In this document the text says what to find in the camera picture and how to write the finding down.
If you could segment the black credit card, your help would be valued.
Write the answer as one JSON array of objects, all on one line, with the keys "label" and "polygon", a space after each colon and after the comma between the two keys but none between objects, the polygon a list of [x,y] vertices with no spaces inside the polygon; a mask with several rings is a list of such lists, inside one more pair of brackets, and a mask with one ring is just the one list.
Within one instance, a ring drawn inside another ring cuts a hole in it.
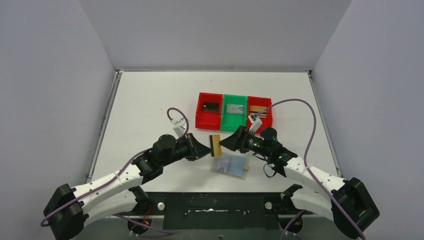
[{"label": "black credit card", "polygon": [[219,102],[204,102],[201,110],[208,113],[219,113],[220,109]]}]

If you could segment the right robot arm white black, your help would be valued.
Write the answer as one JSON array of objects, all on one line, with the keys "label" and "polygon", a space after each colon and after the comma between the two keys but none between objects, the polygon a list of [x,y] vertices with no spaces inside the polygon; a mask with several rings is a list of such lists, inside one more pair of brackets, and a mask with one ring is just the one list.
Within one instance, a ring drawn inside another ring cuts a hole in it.
[{"label": "right robot arm white black", "polygon": [[380,216],[361,180],[355,177],[348,180],[307,164],[278,142],[277,131],[272,127],[264,128],[260,136],[255,136],[245,126],[239,126],[235,133],[219,144],[234,152],[259,154],[276,173],[313,191],[307,194],[298,188],[286,192],[281,199],[281,207],[289,214],[299,209],[325,217],[351,239],[362,239],[364,231]]}]

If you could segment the left red plastic bin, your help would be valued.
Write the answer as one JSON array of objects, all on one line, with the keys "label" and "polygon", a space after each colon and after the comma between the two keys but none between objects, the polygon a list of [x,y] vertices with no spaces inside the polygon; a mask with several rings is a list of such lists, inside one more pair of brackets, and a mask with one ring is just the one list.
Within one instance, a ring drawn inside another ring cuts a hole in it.
[{"label": "left red plastic bin", "polygon": [[[204,102],[220,103],[219,113],[203,112],[202,106]],[[200,92],[198,95],[196,113],[195,113],[195,127],[203,130],[220,130],[221,114],[222,114],[223,94]]]}]

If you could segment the red plastic bin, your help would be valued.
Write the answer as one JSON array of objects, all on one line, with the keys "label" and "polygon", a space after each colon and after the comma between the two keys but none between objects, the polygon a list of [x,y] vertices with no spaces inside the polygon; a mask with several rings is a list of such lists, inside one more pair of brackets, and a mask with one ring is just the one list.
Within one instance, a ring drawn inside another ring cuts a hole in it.
[{"label": "red plastic bin", "polygon": [[[257,96],[248,96],[247,97],[247,120],[246,120],[246,127],[248,129],[251,128],[252,122],[250,119],[250,116],[252,114],[249,114],[250,106],[263,106],[263,107],[269,107],[272,105],[272,100],[270,98],[265,97],[257,97]],[[261,120],[261,125],[256,129],[256,134],[258,135],[264,128],[270,128],[273,125],[273,112],[271,109],[267,110],[267,117],[257,117]]]},{"label": "red plastic bin", "polygon": [[[203,112],[202,106],[204,102],[220,103],[219,113]],[[223,94],[200,92],[198,95],[196,113],[195,113],[195,127],[203,130],[220,130],[221,114],[222,114]]]}]

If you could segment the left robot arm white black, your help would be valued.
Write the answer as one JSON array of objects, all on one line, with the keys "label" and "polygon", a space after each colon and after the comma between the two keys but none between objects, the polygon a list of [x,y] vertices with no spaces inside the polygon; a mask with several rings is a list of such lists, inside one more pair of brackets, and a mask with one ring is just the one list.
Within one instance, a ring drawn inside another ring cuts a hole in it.
[{"label": "left robot arm white black", "polygon": [[192,133],[179,139],[164,134],[133,156],[120,170],[74,187],[59,186],[45,209],[41,227],[49,227],[57,240],[70,240],[97,220],[126,212],[143,213],[148,196],[141,186],[182,159],[199,160],[211,153]]}]

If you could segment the silver credit card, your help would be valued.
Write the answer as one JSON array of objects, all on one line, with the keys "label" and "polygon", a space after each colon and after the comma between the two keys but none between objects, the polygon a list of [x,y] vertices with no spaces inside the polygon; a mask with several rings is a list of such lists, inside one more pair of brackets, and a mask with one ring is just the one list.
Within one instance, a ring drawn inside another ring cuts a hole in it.
[{"label": "silver credit card", "polygon": [[243,115],[244,114],[245,107],[243,104],[231,104],[228,103],[225,107],[225,112],[227,114],[234,114],[234,115]]}]

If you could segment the green plastic bin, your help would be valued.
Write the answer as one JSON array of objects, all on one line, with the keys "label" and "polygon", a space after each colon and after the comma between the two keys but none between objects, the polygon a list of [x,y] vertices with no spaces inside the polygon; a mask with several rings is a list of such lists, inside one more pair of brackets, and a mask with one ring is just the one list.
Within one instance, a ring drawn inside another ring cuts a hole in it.
[{"label": "green plastic bin", "polygon": [[224,94],[220,119],[220,131],[235,132],[247,122],[248,97],[245,95]]}]

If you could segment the right red plastic bin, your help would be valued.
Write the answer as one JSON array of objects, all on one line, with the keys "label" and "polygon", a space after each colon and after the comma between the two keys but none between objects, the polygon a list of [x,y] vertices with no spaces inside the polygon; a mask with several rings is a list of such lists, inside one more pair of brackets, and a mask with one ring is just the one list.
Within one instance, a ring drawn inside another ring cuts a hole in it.
[{"label": "right red plastic bin", "polygon": [[[249,114],[250,106],[263,106],[263,107],[269,107],[272,105],[272,100],[270,98],[265,97],[257,97],[257,96],[248,96],[247,97],[247,120],[246,120],[246,127],[248,129],[251,128],[252,122],[250,119],[250,116],[252,114]],[[267,117],[257,117],[261,120],[261,125],[256,129],[256,134],[258,135],[264,128],[270,128],[273,125],[273,112],[271,109],[267,110]]]}]

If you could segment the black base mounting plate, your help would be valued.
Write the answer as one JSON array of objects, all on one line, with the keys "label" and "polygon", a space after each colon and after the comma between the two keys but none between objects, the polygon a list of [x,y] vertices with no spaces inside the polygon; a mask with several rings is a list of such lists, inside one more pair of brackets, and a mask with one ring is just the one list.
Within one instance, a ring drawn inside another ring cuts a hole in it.
[{"label": "black base mounting plate", "polygon": [[277,230],[299,213],[279,192],[148,192],[124,215],[159,217],[165,230]]}]

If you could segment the gold credit card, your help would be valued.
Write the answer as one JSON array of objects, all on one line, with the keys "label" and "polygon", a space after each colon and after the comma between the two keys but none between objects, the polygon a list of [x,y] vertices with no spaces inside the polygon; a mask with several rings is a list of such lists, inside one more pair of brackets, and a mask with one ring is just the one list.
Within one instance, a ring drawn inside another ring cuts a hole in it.
[{"label": "gold credit card", "polygon": [[249,107],[249,114],[250,115],[256,115],[260,118],[266,118],[267,117],[267,110],[265,106],[258,106],[258,105],[251,105]]}]

